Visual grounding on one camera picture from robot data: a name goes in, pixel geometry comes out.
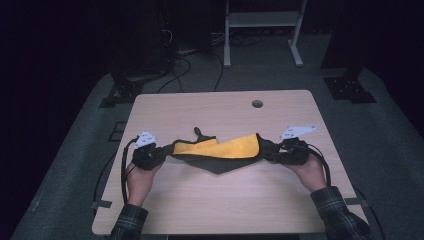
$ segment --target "yellow fabric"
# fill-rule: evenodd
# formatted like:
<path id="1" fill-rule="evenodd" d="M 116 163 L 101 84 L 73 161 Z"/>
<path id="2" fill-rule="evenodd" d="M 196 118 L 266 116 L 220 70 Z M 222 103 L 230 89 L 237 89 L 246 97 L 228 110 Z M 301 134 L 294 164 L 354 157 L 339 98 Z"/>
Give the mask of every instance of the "yellow fabric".
<path id="1" fill-rule="evenodd" d="M 206 147 L 211 147 L 214 145 L 217 145 L 218 142 L 216 141 L 216 139 L 209 139 L 203 142 L 199 142 L 199 143 L 184 143 L 184 142 L 178 142 L 175 144 L 174 146 L 174 154 L 178 154 L 181 152 L 186 152 L 186 151 L 192 151 L 192 150 L 196 150 L 196 149 L 201 149 L 201 148 L 206 148 Z"/>
<path id="2" fill-rule="evenodd" d="M 256 134 L 236 138 L 221 144 L 213 145 L 208 143 L 202 146 L 201 148 L 200 145 L 192 149 L 187 148 L 186 151 L 180 151 L 182 147 L 179 147 L 178 151 L 175 151 L 176 148 L 174 148 L 174 154 L 191 154 L 223 159 L 245 159 L 255 157 L 259 153 L 259 143 Z"/>

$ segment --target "person's right hand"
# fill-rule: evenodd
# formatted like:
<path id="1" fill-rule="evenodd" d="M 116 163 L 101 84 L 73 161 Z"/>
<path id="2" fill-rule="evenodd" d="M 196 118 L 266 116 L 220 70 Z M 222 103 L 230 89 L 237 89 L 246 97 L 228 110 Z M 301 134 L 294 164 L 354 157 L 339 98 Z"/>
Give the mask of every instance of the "person's right hand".
<path id="1" fill-rule="evenodd" d="M 309 154 L 308 161 L 303 165 L 283 165 L 292 170 L 299 177 L 300 182 L 310 192 L 326 188 L 324 170 L 317 157 Z"/>

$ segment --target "white metal stand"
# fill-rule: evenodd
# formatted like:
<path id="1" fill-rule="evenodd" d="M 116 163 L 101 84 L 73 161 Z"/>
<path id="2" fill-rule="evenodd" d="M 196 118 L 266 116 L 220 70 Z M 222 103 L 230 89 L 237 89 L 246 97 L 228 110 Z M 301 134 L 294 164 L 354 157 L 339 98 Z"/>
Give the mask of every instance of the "white metal stand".
<path id="1" fill-rule="evenodd" d="M 297 40 L 302 25 L 307 0 L 302 0 L 299 11 L 290 12 L 242 12 L 231 13 L 229 0 L 225 6 L 225 44 L 224 44 L 224 66 L 231 66 L 230 51 L 230 28 L 232 27 L 281 27 L 294 26 L 293 39 L 288 40 L 297 67 L 303 67 L 303 61 L 297 50 Z"/>

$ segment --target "plaid sleeve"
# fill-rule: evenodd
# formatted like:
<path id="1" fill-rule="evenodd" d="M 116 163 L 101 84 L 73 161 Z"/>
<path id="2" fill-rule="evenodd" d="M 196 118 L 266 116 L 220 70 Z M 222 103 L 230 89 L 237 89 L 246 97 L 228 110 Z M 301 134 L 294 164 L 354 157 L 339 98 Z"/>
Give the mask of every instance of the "plaid sleeve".
<path id="1" fill-rule="evenodd" d="M 337 187 L 311 193 L 328 239 L 374 239 L 368 224 L 351 213 Z"/>
<path id="2" fill-rule="evenodd" d="M 108 239 L 140 239 L 141 230 L 148 213 L 144 208 L 125 204 Z"/>

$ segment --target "wooden tabletop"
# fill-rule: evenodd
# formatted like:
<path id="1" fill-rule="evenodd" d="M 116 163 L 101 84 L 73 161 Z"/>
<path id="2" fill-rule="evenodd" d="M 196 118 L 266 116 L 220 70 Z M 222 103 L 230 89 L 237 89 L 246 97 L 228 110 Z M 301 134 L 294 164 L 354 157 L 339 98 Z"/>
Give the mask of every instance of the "wooden tabletop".
<path id="1" fill-rule="evenodd" d="M 261 108 L 252 106 L 259 100 Z M 312 94 L 306 90 L 140 95 L 135 100 L 92 230 L 110 234 L 123 207 L 120 165 L 125 145 L 146 130 L 164 146 L 195 141 L 193 129 L 218 142 L 259 133 L 281 142 L 288 126 L 314 125 L 300 138 L 318 147 L 331 169 L 333 186 L 356 197 Z M 134 149 L 129 149 L 127 163 Z M 262 160 L 215 175 L 167 157 L 144 203 L 145 234 L 261 234 L 324 232 L 309 192 L 289 169 Z M 359 205 L 350 211 L 366 220 Z"/>

